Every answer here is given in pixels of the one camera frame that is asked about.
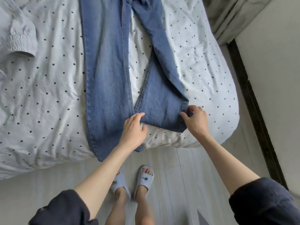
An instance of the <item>leg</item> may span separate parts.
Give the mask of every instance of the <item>leg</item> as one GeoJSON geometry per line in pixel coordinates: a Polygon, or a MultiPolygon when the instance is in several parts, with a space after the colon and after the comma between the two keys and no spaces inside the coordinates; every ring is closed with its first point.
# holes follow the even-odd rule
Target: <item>leg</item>
{"type": "MultiPolygon", "coordinates": [[[[144,168],[142,172],[148,173],[151,175],[151,171],[149,169],[144,168]]],[[[137,212],[135,213],[135,223],[136,225],[154,225],[154,215],[152,209],[146,200],[146,194],[148,189],[139,185],[137,188],[137,212]]]]}
{"type": "Polygon", "coordinates": [[[127,202],[128,195],[124,187],[116,189],[115,194],[118,199],[108,215],[105,225],[125,225],[125,204],[127,202]]]}

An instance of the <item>foot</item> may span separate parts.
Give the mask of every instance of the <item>foot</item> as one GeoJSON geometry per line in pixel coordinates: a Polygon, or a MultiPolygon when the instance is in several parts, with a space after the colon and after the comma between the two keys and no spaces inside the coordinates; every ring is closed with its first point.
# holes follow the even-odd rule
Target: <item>foot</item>
{"type": "Polygon", "coordinates": [[[123,200],[127,201],[127,198],[128,198],[128,194],[126,192],[126,189],[124,188],[124,186],[120,186],[119,188],[117,188],[115,190],[115,195],[117,196],[118,200],[123,200]]]}
{"type": "MultiPolygon", "coordinates": [[[[149,175],[153,175],[153,174],[151,173],[151,171],[150,171],[149,168],[143,168],[143,169],[142,169],[142,172],[143,172],[143,173],[147,173],[147,174],[149,174],[149,175]]],[[[144,186],[144,185],[139,185],[139,186],[137,187],[136,201],[138,201],[141,197],[145,198],[147,192],[148,192],[148,189],[147,189],[146,186],[144,186]]]]}

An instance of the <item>slipper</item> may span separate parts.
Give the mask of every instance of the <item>slipper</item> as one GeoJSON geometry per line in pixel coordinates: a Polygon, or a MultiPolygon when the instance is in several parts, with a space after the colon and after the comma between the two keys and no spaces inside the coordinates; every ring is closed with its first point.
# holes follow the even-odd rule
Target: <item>slipper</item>
{"type": "Polygon", "coordinates": [[[139,171],[138,178],[137,178],[137,187],[135,188],[135,192],[134,192],[134,200],[135,201],[136,201],[138,186],[139,185],[143,185],[143,186],[145,186],[148,189],[147,194],[146,194],[146,196],[147,196],[148,192],[149,192],[149,189],[150,189],[150,186],[151,186],[151,184],[153,182],[153,179],[154,179],[154,172],[153,172],[153,170],[150,167],[147,167],[146,165],[142,165],[140,167],[140,171],[139,171]],[[147,174],[145,172],[142,172],[142,170],[144,168],[150,169],[150,171],[151,171],[152,174],[149,175],[149,174],[147,174]]]}
{"type": "Polygon", "coordinates": [[[128,199],[130,199],[131,198],[131,194],[130,194],[130,191],[129,191],[127,185],[126,185],[126,181],[125,181],[124,175],[122,174],[121,171],[119,171],[119,172],[120,173],[115,176],[115,179],[113,180],[110,189],[115,194],[115,191],[117,190],[117,188],[123,186],[125,188],[127,194],[128,194],[128,199]]]}

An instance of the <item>dark sleeve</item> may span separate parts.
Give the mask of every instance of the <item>dark sleeve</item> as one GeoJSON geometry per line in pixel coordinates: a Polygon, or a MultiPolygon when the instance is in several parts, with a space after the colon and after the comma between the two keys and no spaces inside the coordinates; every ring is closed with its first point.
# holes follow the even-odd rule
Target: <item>dark sleeve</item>
{"type": "Polygon", "coordinates": [[[290,193],[270,178],[238,188],[229,198],[238,224],[300,225],[300,211],[290,193]]]}
{"type": "Polygon", "coordinates": [[[89,221],[90,212],[74,190],[65,190],[50,203],[40,208],[29,225],[98,225],[98,220],[89,221]]]}

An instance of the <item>floor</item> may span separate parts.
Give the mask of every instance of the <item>floor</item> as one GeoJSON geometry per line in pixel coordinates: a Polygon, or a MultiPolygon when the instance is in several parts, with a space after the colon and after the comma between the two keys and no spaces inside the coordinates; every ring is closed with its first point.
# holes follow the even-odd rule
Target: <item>floor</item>
{"type": "MultiPolygon", "coordinates": [[[[235,78],[227,48],[221,49],[235,78]]],[[[223,147],[258,175],[269,177],[237,82],[236,85],[240,122],[223,147]]],[[[197,209],[210,225],[237,224],[228,204],[229,194],[203,148],[162,147],[132,153],[122,167],[132,192],[142,164],[154,168],[155,180],[147,198],[157,224],[198,225],[197,209]]],[[[1,221],[7,225],[27,223],[38,208],[48,204],[60,191],[73,188],[98,165],[97,159],[90,159],[1,180],[1,221]]],[[[99,224],[104,224],[114,201],[115,196],[109,193],[97,215],[99,224]]],[[[127,204],[126,224],[134,224],[136,207],[134,202],[127,204]]]]}

